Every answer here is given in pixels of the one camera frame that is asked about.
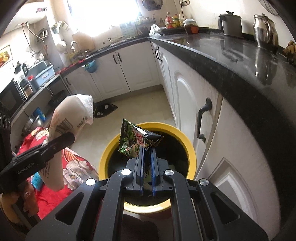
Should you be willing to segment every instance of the floral cloth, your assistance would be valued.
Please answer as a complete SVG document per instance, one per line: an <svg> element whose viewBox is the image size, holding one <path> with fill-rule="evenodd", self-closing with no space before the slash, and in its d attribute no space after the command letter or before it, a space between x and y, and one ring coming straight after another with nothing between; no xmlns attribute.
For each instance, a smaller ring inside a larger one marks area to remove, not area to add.
<svg viewBox="0 0 296 241"><path fill-rule="evenodd" d="M66 168L63 169L64 184L67 185L69 189L75 190L89 178L98 180L96 170L87 161L77 159L72 150L68 148L64 149L63 155L65 155L65 159L69 161Z"/></svg>
<svg viewBox="0 0 296 241"><path fill-rule="evenodd" d="M43 143L48 135L48 129L44 127L37 127L29 135L27 135L23 144L20 147L18 155ZM65 187L54 192L46 185L43 185L40 191L35 190L37 204L39 206L38 216L43 219L50 213L57 205L59 205L73 190L79 187L83 182L89 178L98 180L98 173L94 167L83 157L69 148L62 151L62 166L64 174Z"/></svg>

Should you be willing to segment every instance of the kitchen cabinet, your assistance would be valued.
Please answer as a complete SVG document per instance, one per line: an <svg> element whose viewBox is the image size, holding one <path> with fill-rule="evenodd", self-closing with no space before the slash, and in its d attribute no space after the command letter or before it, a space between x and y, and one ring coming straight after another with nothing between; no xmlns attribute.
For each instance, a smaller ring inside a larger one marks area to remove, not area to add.
<svg viewBox="0 0 296 241"><path fill-rule="evenodd" d="M267 160L240 116L223 99L217 127L196 180L209 179L272 239L280 228L277 189Z"/></svg>
<svg viewBox="0 0 296 241"><path fill-rule="evenodd" d="M130 92L119 62L116 52L96 59L98 68L91 76L103 99Z"/></svg>
<svg viewBox="0 0 296 241"><path fill-rule="evenodd" d="M103 98L95 85L90 73L80 67L64 77L72 94L91 95L95 102L102 101Z"/></svg>
<svg viewBox="0 0 296 241"><path fill-rule="evenodd" d="M170 58L173 68L174 82L177 89L180 130L189 138L195 149L198 167L203 163L211 145L222 104L219 92L180 59ZM211 110L202 114L198 122L198 111L206 104L207 98L212 103Z"/></svg>
<svg viewBox="0 0 296 241"><path fill-rule="evenodd" d="M150 42L119 49L116 55L131 91L160 84Z"/></svg>
<svg viewBox="0 0 296 241"><path fill-rule="evenodd" d="M158 55L162 60L159 61L159 65L162 68L164 89L176 126L192 143L199 167L211 144L222 104L222 96L182 60L165 49L158 48ZM197 137L197 113L205 105L207 98L212 102L212 109L202 115L200 134L205 136L205 142L203 142Z"/></svg>
<svg viewBox="0 0 296 241"><path fill-rule="evenodd" d="M169 62L171 57L174 57L169 52L160 48L158 50L159 58L161 59L162 73L164 79L164 90L170 104L170 108L176 123L176 127L180 129L180 119L179 119L179 104L178 104L178 93L176 89L176 83L172 76L171 64Z"/></svg>
<svg viewBox="0 0 296 241"><path fill-rule="evenodd" d="M163 67L162 67L162 62L158 59L159 56L159 47L156 43L151 42L152 44L152 48L153 48L153 54L154 54L154 59L156 62L156 67L157 67L157 71L158 71L158 76L159 76L159 80L161 85L164 85L164 79L163 79Z"/></svg>

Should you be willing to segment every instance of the green snack wrapper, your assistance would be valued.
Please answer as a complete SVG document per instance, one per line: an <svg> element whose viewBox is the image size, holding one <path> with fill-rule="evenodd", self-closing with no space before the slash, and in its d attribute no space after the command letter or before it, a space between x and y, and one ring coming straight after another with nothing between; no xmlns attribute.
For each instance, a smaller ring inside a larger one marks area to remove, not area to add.
<svg viewBox="0 0 296 241"><path fill-rule="evenodd" d="M125 154L127 157L134 158L139 155L140 146L144 148L157 146L162 138L163 136L161 135L144 130L126 119L123 119L119 152Z"/></svg>

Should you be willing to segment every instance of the silver screw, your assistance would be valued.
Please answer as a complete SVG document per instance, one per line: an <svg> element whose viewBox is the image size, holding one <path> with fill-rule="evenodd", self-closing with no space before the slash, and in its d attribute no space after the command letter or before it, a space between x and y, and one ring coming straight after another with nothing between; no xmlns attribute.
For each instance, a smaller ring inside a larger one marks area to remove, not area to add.
<svg viewBox="0 0 296 241"><path fill-rule="evenodd" d="M209 184L209 181L207 179L201 179L200 184L203 186L207 186Z"/></svg>
<svg viewBox="0 0 296 241"><path fill-rule="evenodd" d="M88 185L88 186L92 186L93 184L96 183L96 180L93 179L93 178L90 178L90 179L87 179L85 183L86 183L86 185Z"/></svg>
<svg viewBox="0 0 296 241"><path fill-rule="evenodd" d="M131 170L130 169L123 169L121 171L121 174L124 175L124 176L128 176L131 174Z"/></svg>
<svg viewBox="0 0 296 241"><path fill-rule="evenodd" d="M167 170L165 170L165 174L166 174L167 176L171 176L171 175L174 174L174 171L171 170L171 169L167 169Z"/></svg>

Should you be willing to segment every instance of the human hand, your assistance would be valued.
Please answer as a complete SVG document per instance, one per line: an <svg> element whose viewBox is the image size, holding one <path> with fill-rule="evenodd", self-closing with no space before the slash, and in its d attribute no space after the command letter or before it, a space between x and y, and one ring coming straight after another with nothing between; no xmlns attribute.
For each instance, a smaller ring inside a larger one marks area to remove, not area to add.
<svg viewBox="0 0 296 241"><path fill-rule="evenodd" d="M24 199L23 210L28 211L28 216L31 217L39 212L39 207L37 205L37 200L35 196L35 190L30 182L27 182L25 189L22 193L8 193L2 194L0 197L0 204L5 215L12 223L19 223L20 219L12 208L12 205L17 202L19 197Z"/></svg>

